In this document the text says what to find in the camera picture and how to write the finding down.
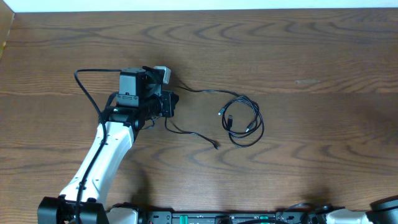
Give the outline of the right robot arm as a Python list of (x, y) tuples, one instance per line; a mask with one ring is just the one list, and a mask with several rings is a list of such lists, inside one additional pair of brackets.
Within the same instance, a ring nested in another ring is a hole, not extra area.
[(311, 223), (317, 224), (397, 224), (397, 196), (369, 204), (370, 210), (353, 211), (345, 207), (325, 206), (315, 212)]

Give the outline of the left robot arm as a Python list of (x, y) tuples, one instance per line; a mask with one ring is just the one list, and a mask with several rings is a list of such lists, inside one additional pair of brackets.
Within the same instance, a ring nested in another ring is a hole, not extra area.
[(70, 183), (55, 197), (44, 197), (39, 223), (143, 223), (138, 209), (117, 205), (105, 210), (108, 192), (120, 163), (146, 121), (174, 115), (178, 96), (166, 91), (171, 71), (166, 66), (119, 70), (119, 90), (110, 94), (95, 140)]

